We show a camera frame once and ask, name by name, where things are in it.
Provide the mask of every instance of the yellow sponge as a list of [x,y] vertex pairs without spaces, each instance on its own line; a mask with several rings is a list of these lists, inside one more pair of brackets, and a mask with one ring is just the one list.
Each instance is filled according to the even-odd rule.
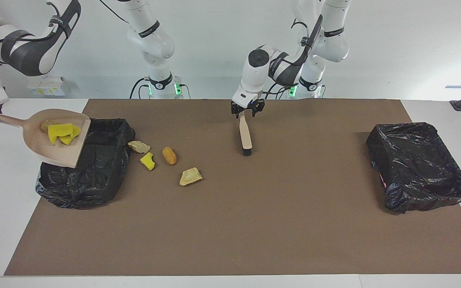
[[58,137],[60,138],[60,141],[65,144],[65,145],[70,145],[72,140],[74,140],[77,136],[79,136],[81,134],[81,128],[75,126],[75,125],[72,125],[72,135],[67,135],[67,136],[61,136],[61,137]]
[[72,136],[73,133],[74,133],[74,125],[72,123],[49,125],[47,127],[47,134],[49,135],[49,141],[51,141],[53,145],[56,145],[57,137]]
[[152,171],[152,169],[154,169],[154,167],[156,166],[156,163],[154,163],[154,161],[152,161],[152,153],[147,153],[145,154],[144,157],[142,157],[142,159],[140,159],[140,162],[145,165],[149,171]]

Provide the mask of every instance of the brown table surface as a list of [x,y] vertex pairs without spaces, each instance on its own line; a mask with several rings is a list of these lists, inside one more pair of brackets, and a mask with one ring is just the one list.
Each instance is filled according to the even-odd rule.
[[[126,118],[156,168],[130,159],[93,210],[38,203],[5,275],[461,274],[461,207],[388,213],[369,164],[375,124],[410,122],[398,100],[270,101],[243,157],[229,100],[90,100]],[[168,166],[161,149],[178,163]],[[179,186],[197,166],[204,180]]]

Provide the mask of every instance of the trash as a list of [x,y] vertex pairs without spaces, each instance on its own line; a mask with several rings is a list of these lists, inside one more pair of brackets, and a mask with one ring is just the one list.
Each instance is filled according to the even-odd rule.
[[48,127],[56,124],[60,124],[60,122],[58,122],[58,120],[45,120],[44,122],[40,123],[40,131],[47,133],[49,129]]
[[461,170],[434,126],[379,124],[366,144],[386,189],[386,208],[404,213],[461,202]]
[[137,153],[147,153],[150,150],[150,146],[141,141],[131,141],[128,146]]
[[156,166],[156,163],[152,160],[152,156],[154,156],[152,153],[147,153],[145,154],[144,157],[141,157],[140,162],[147,167],[149,171],[152,171],[154,167]]
[[177,163],[177,155],[175,155],[174,150],[170,147],[163,148],[163,157],[168,165],[175,165]]
[[181,181],[179,184],[181,184],[181,186],[186,186],[188,184],[195,183],[198,180],[202,180],[202,175],[200,175],[197,167],[193,167],[182,172]]
[[124,119],[92,120],[76,168],[42,163],[36,192],[60,208],[101,206],[126,175],[135,131]]

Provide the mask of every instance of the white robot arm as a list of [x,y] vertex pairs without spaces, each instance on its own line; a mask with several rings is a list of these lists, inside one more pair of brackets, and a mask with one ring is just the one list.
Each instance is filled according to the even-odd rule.
[[[35,36],[0,18],[0,64],[9,64],[27,76],[39,76],[53,68],[65,41],[70,37],[79,15],[78,0],[51,0],[55,14],[43,36]],[[8,96],[0,82],[0,105]]]
[[174,75],[167,60],[175,51],[174,41],[166,34],[157,18],[150,11],[149,0],[117,0],[131,28],[128,38],[141,51],[155,98],[173,98],[176,95]]
[[245,60],[241,83],[232,98],[231,113],[238,116],[243,110],[250,109],[252,116],[255,116],[262,111],[264,99],[260,99],[260,96],[263,94],[264,82],[268,76],[276,84],[286,88],[298,84],[302,67],[311,55],[320,32],[322,20],[323,17],[320,16],[311,33],[300,41],[295,55],[289,55],[270,45],[258,47],[250,52]]
[[[308,42],[311,47],[305,60],[301,64],[298,63],[300,65],[291,64],[289,81],[282,81],[283,77],[278,79],[283,69],[289,66],[288,62],[279,61],[282,53],[285,52],[277,52],[277,54],[268,52],[269,57],[273,59],[270,67],[275,68],[275,63],[280,64],[276,73],[269,71],[269,77],[286,88],[298,85],[296,98],[314,97],[325,72],[325,60],[340,62],[348,55],[349,46],[344,37],[344,21],[350,3],[351,0],[326,0],[324,4],[321,0],[292,0],[291,8],[296,17],[295,24],[303,24],[307,30],[309,27],[317,28],[313,30],[317,36],[314,42],[312,42],[312,33],[309,40],[307,40],[309,33],[301,37],[301,48],[304,47],[304,42]],[[252,51],[245,62],[241,84],[233,96],[233,114],[238,114],[244,109],[251,109],[255,115],[264,107],[264,100],[259,98],[263,93],[266,76],[261,72],[261,67],[254,67],[255,63],[251,59],[254,59],[253,53],[257,54],[255,51]]]
[[[302,5],[309,0],[295,1],[297,8],[293,8],[298,19],[304,19],[311,23],[314,12],[311,9],[301,9]],[[309,60],[307,60],[300,76],[300,85],[296,90],[296,99],[313,98],[315,91],[320,87],[325,72],[325,60],[340,62],[344,60],[350,51],[348,42],[344,36],[344,21],[348,13],[351,0],[326,0],[321,8],[323,26],[316,40],[315,47]]]

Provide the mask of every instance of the dustpan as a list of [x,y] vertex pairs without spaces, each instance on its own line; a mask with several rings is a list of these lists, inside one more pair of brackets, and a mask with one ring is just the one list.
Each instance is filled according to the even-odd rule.
[[[49,136],[40,130],[45,120],[56,120],[61,124],[72,123],[81,128],[81,134],[69,146],[57,140],[51,144]],[[22,137],[26,146],[35,153],[42,162],[55,166],[75,168],[83,149],[84,140],[90,127],[88,116],[63,109],[46,109],[35,113],[27,120],[0,114],[0,123],[22,128]]]

